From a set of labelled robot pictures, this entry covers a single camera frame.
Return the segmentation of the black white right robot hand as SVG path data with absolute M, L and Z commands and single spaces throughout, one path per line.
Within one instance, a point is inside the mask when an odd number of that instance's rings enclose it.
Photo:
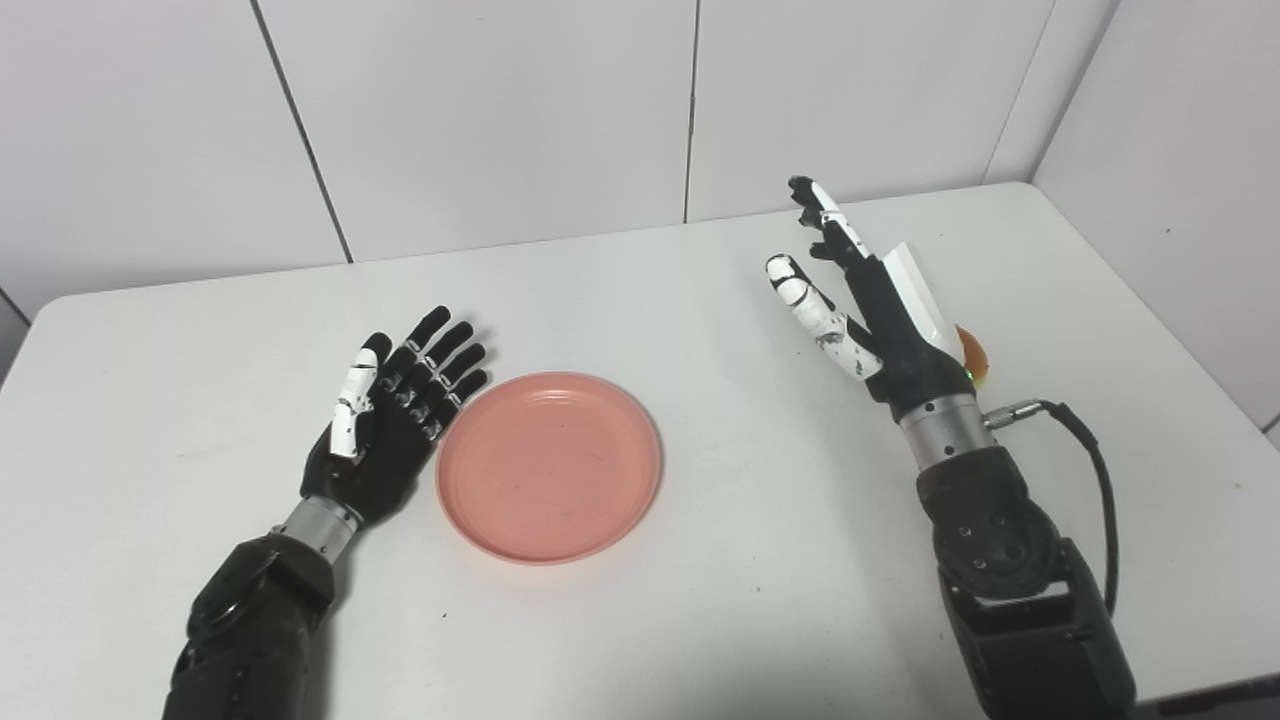
M 896 421 L 943 396 L 974 395 L 957 329 L 941 314 L 910 249 L 901 243 L 876 255 L 813 178 L 794 176 L 788 187 L 801 208 L 799 223 L 822 234 L 810 255 L 841 270 L 860 313 L 854 319 L 841 311 L 792 256 L 769 258 L 771 287 L 819 348 L 888 405 Z

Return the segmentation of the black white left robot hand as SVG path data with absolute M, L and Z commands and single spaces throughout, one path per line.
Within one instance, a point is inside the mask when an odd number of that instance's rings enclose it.
M 371 334 L 308 452 L 302 498 L 321 498 L 360 528 L 399 511 L 445 432 L 489 382 L 485 357 L 472 324 L 444 305 L 399 343 Z

